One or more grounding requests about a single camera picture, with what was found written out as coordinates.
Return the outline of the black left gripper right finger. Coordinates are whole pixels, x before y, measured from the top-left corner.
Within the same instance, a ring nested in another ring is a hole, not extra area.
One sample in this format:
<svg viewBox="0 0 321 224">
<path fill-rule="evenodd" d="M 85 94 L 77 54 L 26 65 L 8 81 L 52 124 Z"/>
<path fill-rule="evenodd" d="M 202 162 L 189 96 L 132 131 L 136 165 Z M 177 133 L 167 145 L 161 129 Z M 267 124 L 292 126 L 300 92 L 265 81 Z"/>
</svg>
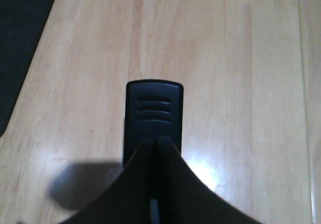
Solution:
<svg viewBox="0 0 321 224">
<path fill-rule="evenodd" d="M 156 165 L 161 223 L 257 223 L 212 192 L 169 137 L 157 140 Z"/>
</svg>

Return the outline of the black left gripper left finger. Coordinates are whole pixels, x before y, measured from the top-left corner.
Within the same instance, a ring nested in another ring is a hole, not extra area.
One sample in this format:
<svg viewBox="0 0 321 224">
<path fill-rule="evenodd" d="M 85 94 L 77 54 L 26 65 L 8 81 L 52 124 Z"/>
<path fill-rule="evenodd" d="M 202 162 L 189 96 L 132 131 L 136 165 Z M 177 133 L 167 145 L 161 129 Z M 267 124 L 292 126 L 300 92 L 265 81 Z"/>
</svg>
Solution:
<svg viewBox="0 0 321 224">
<path fill-rule="evenodd" d="M 62 223 L 150 223 L 153 142 L 142 139 L 120 176 L 93 203 Z"/>
</svg>

